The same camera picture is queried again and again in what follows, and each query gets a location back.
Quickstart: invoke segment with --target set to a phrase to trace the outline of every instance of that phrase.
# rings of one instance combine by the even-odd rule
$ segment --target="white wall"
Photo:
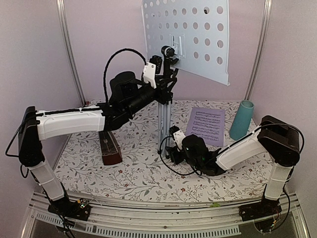
[[[274,0],[253,92],[257,122],[272,115],[297,126],[306,146],[291,185],[317,237],[317,2]]]
[[[69,0],[65,9],[79,77],[87,99],[103,99],[103,71],[110,56],[122,48],[146,55],[142,0]],[[264,1],[230,0],[229,82],[180,72],[176,99],[242,100],[247,90],[259,40]],[[133,53],[111,62],[107,81],[126,70],[139,77],[143,64]]]
[[[25,109],[79,106],[61,36],[55,0],[0,1],[0,237],[17,238],[35,183],[4,155]],[[65,137],[43,143],[52,162]],[[17,153],[14,143],[12,153]]]

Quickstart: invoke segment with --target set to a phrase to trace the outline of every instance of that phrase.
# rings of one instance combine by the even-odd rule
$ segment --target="floral tablecloth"
[[[226,143],[238,109],[237,102],[174,101],[172,125],[186,131],[193,107],[225,109]],[[217,177],[179,176],[161,162],[158,154],[158,110],[152,103],[114,132],[123,162],[104,166],[96,132],[73,134],[58,162],[55,174],[71,191],[120,199],[156,202],[215,202],[261,196],[272,168],[268,153],[250,158]],[[169,163],[180,173],[191,172],[185,162]]]

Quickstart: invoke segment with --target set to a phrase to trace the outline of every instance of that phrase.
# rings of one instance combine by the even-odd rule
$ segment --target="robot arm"
[[[252,133],[232,145],[217,151],[208,151],[204,140],[195,135],[185,136],[177,127],[170,129],[176,146],[166,150],[175,164],[185,160],[196,170],[208,176],[218,176],[248,158],[268,152],[274,165],[260,204],[241,207],[243,219],[256,219],[280,211],[279,198],[294,166],[299,162],[298,131],[286,123],[266,116]]]
[[[110,81],[112,96],[109,103],[64,111],[37,111],[35,107],[27,108],[18,134],[18,157],[45,190],[51,202],[50,212],[87,220],[90,206],[84,199],[77,202],[69,200],[66,190],[44,158],[41,141],[82,131],[117,130],[153,101],[161,104],[170,102],[177,72],[168,78],[156,75],[156,72],[159,72],[156,65],[147,63],[142,81],[137,80],[133,72],[117,75]]]

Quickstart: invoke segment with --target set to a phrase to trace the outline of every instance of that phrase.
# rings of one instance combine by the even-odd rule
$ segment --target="teal cylinder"
[[[244,100],[240,103],[237,114],[234,118],[229,135],[234,140],[239,140],[247,135],[253,116],[254,104]]]

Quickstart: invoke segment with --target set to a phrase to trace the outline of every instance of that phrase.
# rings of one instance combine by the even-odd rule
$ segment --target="sheet music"
[[[225,110],[193,108],[190,115],[186,136],[194,134],[214,146],[224,145]]]

